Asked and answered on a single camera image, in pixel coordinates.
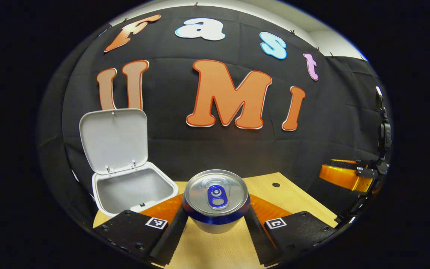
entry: wooden table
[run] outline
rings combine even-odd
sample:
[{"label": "wooden table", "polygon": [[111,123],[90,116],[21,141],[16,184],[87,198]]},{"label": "wooden table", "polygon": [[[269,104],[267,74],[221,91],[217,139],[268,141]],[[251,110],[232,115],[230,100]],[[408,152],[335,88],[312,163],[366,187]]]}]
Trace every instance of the wooden table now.
[{"label": "wooden table", "polygon": [[[244,181],[250,194],[291,213],[308,211],[333,228],[337,225],[334,221],[336,214],[280,173],[247,177]],[[179,193],[184,192],[187,182],[175,183],[179,187]],[[280,186],[274,187],[273,183],[278,183]],[[98,211],[93,227],[97,227],[107,220],[109,217]],[[200,230],[189,218],[170,264],[161,268],[262,269],[265,267],[258,262],[244,218],[230,231],[217,235]]]}]

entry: white wall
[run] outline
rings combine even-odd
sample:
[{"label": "white wall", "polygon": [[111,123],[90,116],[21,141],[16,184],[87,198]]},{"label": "white wall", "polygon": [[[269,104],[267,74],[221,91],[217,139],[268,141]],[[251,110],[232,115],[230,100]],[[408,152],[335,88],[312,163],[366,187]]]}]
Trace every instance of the white wall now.
[{"label": "white wall", "polygon": [[192,6],[196,2],[199,6],[224,7],[245,12],[273,22],[287,31],[294,30],[298,37],[314,47],[319,47],[320,52],[325,56],[330,56],[331,52],[334,56],[358,59],[362,57],[367,60],[349,41],[330,30],[327,25],[295,7],[276,0],[154,0],[121,14],[109,23],[115,25],[123,22],[125,18],[131,19],[169,7]]}]

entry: pull tab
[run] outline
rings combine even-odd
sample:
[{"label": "pull tab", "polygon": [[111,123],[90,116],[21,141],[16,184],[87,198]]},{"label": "pull tab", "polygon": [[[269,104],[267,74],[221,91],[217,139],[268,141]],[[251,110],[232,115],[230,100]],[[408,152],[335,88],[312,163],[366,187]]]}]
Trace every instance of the pull tab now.
[{"label": "pull tab", "polygon": [[222,210],[225,209],[228,203],[227,194],[225,193],[225,189],[219,185],[213,185],[208,188],[208,204],[214,210]]}]

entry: open box lid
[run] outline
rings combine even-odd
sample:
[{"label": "open box lid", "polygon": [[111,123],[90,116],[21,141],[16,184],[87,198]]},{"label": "open box lid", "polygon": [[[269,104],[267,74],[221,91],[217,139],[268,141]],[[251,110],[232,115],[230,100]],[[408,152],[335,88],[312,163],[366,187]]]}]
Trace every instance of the open box lid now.
[{"label": "open box lid", "polygon": [[99,175],[139,167],[149,157],[147,116],[140,109],[89,112],[79,121],[79,132],[89,165]]}]

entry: aluminum can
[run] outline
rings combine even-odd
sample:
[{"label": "aluminum can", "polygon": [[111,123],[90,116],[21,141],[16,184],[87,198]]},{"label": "aluminum can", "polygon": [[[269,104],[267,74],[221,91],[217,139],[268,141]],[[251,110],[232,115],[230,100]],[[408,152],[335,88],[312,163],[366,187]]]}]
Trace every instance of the aluminum can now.
[{"label": "aluminum can", "polygon": [[211,234],[229,231],[250,207],[250,195],[241,177],[225,170],[198,173],[187,183],[183,208],[196,225]]}]

